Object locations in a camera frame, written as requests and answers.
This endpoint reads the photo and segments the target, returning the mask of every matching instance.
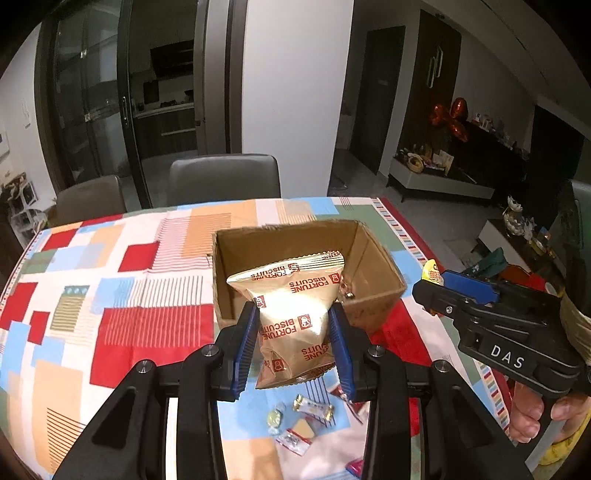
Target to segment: chair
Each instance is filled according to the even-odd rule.
[[[176,160],[168,175],[168,206],[279,197],[279,170],[271,155],[210,155]]]
[[[57,194],[57,225],[127,212],[121,182],[107,175],[74,185]]]

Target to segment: cabinet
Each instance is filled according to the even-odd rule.
[[[431,143],[429,114],[438,103],[446,108],[452,104],[461,45],[458,31],[421,10],[413,81],[398,148]]]
[[[134,118],[134,130],[140,160],[197,150],[192,103],[141,112]]]

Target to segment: gold snack package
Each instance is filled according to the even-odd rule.
[[[257,388],[319,377],[335,364],[328,343],[328,310],[336,300],[345,259],[339,252],[290,258],[226,281],[261,311],[263,365]]]

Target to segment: wall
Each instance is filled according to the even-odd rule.
[[[380,173],[385,176],[388,175],[392,156],[396,153],[398,147],[410,86],[413,81],[421,5],[422,2],[418,0],[357,0],[355,3],[351,46],[343,94],[343,102],[352,111],[353,117],[355,117],[357,110],[357,100],[361,86],[367,32],[401,25],[406,27],[398,87],[392,107],[392,117],[384,145],[384,153],[379,166]]]
[[[9,171],[8,177],[25,171],[39,198],[35,208],[44,210],[53,204],[56,193],[47,173],[35,114],[34,72],[39,28],[27,37],[0,79],[0,122],[10,146],[10,152],[0,163],[0,183],[7,180]],[[29,113],[28,127],[23,125],[21,102]]]
[[[534,101],[515,76],[482,43],[462,31],[462,49],[453,97],[464,97],[469,115],[502,119],[511,143],[524,145]]]
[[[273,155],[284,197],[326,195],[353,0],[249,0],[242,93],[246,153]]]
[[[585,138],[574,179],[591,184],[591,140]]]

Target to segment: small snack packet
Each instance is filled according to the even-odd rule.
[[[331,421],[335,413],[335,407],[333,405],[318,403],[300,394],[298,394],[294,400],[293,409],[294,411],[307,413],[308,415],[324,419],[325,421]]]
[[[363,459],[358,458],[357,460],[353,460],[352,462],[347,463],[345,468],[352,475],[361,478],[361,474],[363,473]]]
[[[279,445],[283,445],[285,448],[299,456],[303,456],[308,451],[308,448],[310,448],[310,445],[312,445],[311,440],[300,436],[292,429],[287,429],[286,431],[280,433],[277,437],[275,437],[275,441],[279,443]]]
[[[345,265],[339,252],[291,258],[254,268],[226,281],[261,312],[263,366],[257,388],[280,387],[321,376],[334,365],[328,310]]]
[[[318,420],[306,416],[298,419],[291,428],[275,437],[275,441],[296,455],[302,456],[312,445],[317,431],[321,427],[322,425]]]
[[[443,277],[439,273],[435,260],[431,259],[425,262],[423,265],[423,272],[421,273],[421,279],[443,286]]]
[[[343,392],[340,383],[336,384],[329,390],[331,395],[339,397],[347,407],[349,411],[359,423],[364,423],[369,417],[369,402],[351,402],[347,399],[347,395]]]

